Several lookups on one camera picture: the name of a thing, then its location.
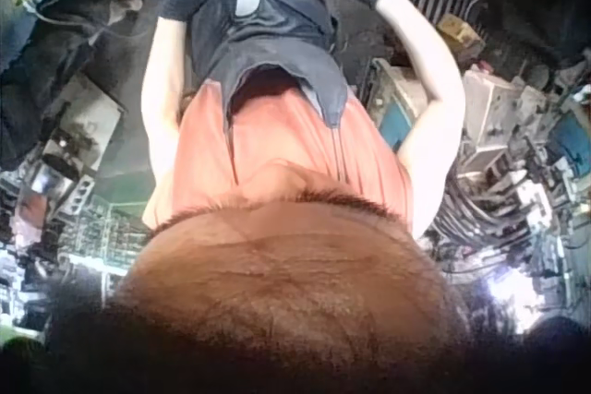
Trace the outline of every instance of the person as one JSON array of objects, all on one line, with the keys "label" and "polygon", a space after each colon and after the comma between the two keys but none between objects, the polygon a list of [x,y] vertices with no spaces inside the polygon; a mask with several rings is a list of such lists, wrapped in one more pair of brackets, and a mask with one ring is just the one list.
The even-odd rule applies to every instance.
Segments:
[{"label": "person", "polygon": [[[259,0],[247,17],[163,0],[141,99],[153,233],[103,310],[53,317],[56,373],[76,387],[61,392],[417,392],[470,343],[414,240],[458,150],[460,74],[409,0],[360,1],[430,97],[397,154],[330,56],[325,0]],[[187,47],[208,68],[185,105]]]}]

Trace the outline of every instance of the wire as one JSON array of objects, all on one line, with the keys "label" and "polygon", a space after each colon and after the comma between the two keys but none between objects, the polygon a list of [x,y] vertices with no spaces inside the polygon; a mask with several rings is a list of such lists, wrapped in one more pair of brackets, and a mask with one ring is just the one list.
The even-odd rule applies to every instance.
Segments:
[{"label": "wire", "polygon": [[563,246],[564,246],[564,249],[568,249],[568,250],[571,250],[571,251],[575,251],[575,250],[577,250],[577,249],[583,249],[584,247],[586,247],[586,246],[589,246],[589,240],[591,240],[591,234],[589,234],[589,235],[587,236],[587,238],[586,238],[586,239],[584,239],[584,241],[583,241],[583,242],[582,242],[580,245],[577,245],[577,246],[567,246],[567,245],[563,245]]},{"label": "wire", "polygon": [[491,269],[493,267],[500,267],[502,265],[503,265],[503,262],[498,262],[498,263],[490,263],[490,264],[485,265],[484,267],[480,267],[480,268],[463,269],[461,271],[449,271],[446,269],[442,269],[442,271],[445,272],[446,274],[471,274],[473,272],[479,272],[484,269]]},{"label": "wire", "polygon": [[67,21],[67,20],[55,20],[53,18],[48,18],[46,16],[44,16],[43,14],[41,14],[37,8],[35,8],[35,6],[33,4],[31,4],[28,0],[24,1],[23,4],[24,8],[30,12],[31,14],[35,15],[39,20],[42,20],[43,22],[49,23],[51,25],[56,25],[58,27],[87,27],[89,25],[96,25],[98,26],[101,31],[99,32],[106,32],[107,34],[111,34],[115,37],[118,37],[120,39],[137,39],[139,37],[143,37],[145,36],[148,31],[143,31],[139,34],[131,34],[131,35],[125,35],[125,34],[119,34],[118,32],[115,32],[113,30],[109,30],[108,25],[105,25],[103,23],[93,23],[91,21],[80,21],[80,22],[73,22],[73,21]]}]

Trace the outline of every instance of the bright light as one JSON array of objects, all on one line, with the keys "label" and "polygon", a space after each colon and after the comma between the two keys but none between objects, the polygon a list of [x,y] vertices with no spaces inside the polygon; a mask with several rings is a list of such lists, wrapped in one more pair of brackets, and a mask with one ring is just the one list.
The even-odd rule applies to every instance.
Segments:
[{"label": "bright light", "polygon": [[517,269],[489,279],[488,290],[498,302],[513,310],[517,334],[529,330],[542,316],[537,307],[544,303],[544,297],[534,290],[533,280]]}]

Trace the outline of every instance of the machine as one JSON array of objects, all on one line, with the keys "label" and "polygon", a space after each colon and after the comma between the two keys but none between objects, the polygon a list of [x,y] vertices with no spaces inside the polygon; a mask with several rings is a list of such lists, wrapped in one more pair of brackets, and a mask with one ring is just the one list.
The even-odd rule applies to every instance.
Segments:
[{"label": "machine", "polygon": [[[477,66],[464,73],[464,89],[462,147],[420,243],[464,295],[476,328],[523,334],[547,315],[576,309],[589,288],[570,254],[586,247],[571,239],[590,222],[591,175],[582,167],[589,123],[564,112],[560,96]],[[428,104],[420,82],[411,68],[376,59],[363,91],[398,149]]]},{"label": "machine", "polygon": [[147,232],[92,194],[123,110],[82,75],[55,109],[47,140],[0,173],[0,326],[43,330],[50,292],[68,282],[91,281],[106,298]]}]

